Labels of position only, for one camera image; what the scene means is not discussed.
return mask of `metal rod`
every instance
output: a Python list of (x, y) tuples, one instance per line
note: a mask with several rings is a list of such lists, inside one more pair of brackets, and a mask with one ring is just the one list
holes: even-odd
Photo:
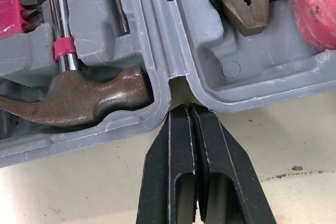
[[(51, 15), (55, 27), (55, 39), (72, 38), (69, 27), (69, 7), (67, 0), (50, 0)], [(61, 72), (79, 70), (77, 54), (65, 54), (59, 59)]]
[(123, 35), (128, 34), (130, 32), (126, 15), (122, 9), (121, 0), (115, 0), (115, 4), (118, 9), (119, 17), (120, 17), (120, 29)]
[(58, 61), (60, 72), (80, 70), (80, 64), (76, 54), (65, 54)]

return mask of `red plastic part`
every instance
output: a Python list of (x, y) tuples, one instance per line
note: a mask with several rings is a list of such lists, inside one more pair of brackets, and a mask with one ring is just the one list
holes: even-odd
[(303, 38), (317, 50), (336, 49), (336, 0), (288, 0)]
[(19, 0), (0, 0), (0, 39), (23, 33), (22, 26), (29, 24), (21, 17), (24, 10)]
[(62, 55), (76, 53), (74, 38), (61, 38), (55, 41), (55, 60), (58, 62)]

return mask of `brown hammer head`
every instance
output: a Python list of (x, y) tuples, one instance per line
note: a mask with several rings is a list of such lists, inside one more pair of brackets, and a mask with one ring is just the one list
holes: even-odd
[(94, 83), (80, 71), (56, 75), (45, 100), (36, 103), (0, 97), (0, 108), (29, 121), (76, 126), (103, 119), (116, 110), (137, 110), (153, 102), (140, 67), (121, 72), (114, 80)]

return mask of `circular indent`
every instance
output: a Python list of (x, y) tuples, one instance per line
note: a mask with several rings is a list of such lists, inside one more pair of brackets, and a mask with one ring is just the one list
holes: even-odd
[(227, 78), (236, 78), (240, 74), (240, 65), (234, 61), (229, 61), (223, 66), (223, 74)]
[(21, 121), (22, 121), (22, 118), (14, 114), (11, 114), (8, 119), (8, 122), (10, 126), (12, 127), (18, 126), (21, 123)]

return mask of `tool case compartment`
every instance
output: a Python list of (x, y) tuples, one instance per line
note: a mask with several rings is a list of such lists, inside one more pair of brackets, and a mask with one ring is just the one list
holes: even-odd
[[(169, 80), (186, 76), (196, 98), (218, 112), (237, 112), (336, 89), (336, 51), (318, 53), (300, 36), (286, 1), (270, 4), (259, 35), (243, 37), (209, 0), (121, 0), (130, 33), (118, 30), (114, 0), (68, 0), (69, 25), (84, 72), (107, 81), (142, 66), (154, 102), (116, 111), (102, 122), (70, 129), (1, 111), (0, 167), (142, 134), (170, 105)], [(45, 23), (0, 40), (0, 94), (42, 100), (58, 73), (49, 3)]]

